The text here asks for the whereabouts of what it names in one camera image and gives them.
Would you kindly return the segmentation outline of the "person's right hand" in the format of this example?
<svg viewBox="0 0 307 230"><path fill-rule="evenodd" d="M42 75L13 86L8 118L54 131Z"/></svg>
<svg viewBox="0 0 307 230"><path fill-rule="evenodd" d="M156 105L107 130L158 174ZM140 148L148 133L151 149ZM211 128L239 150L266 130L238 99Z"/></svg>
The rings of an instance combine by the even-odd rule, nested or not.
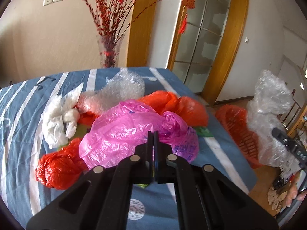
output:
<svg viewBox="0 0 307 230"><path fill-rule="evenodd" d="M302 171L298 171L295 174L295 177L292 180L290 189L288 190L288 193L287 193L286 197L283 200L283 205L282 205L283 208L290 207L291 204L292 204L292 201L294 199L296 199L297 201L303 201L304 200L304 198L306 196L306 190L304 192L298 194L298 188L297 188L297 183L298 183L298 181L300 179L301 172Z"/></svg>

